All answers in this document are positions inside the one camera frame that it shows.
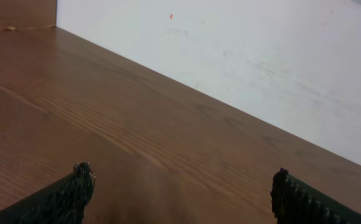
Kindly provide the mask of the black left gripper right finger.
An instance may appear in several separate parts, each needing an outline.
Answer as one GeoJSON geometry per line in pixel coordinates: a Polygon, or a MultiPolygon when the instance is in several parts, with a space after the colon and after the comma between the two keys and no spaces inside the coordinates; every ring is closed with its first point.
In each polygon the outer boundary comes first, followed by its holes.
{"type": "Polygon", "coordinates": [[[361,214],[282,168],[273,176],[271,209],[277,224],[361,224],[361,214]]]}

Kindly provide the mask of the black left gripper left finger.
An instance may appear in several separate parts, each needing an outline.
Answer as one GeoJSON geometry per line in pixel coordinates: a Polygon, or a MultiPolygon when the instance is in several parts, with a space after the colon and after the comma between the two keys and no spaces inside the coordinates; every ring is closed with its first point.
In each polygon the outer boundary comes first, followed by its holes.
{"type": "Polygon", "coordinates": [[[90,164],[75,164],[66,177],[0,210],[0,224],[81,223],[94,187],[90,164]]]}

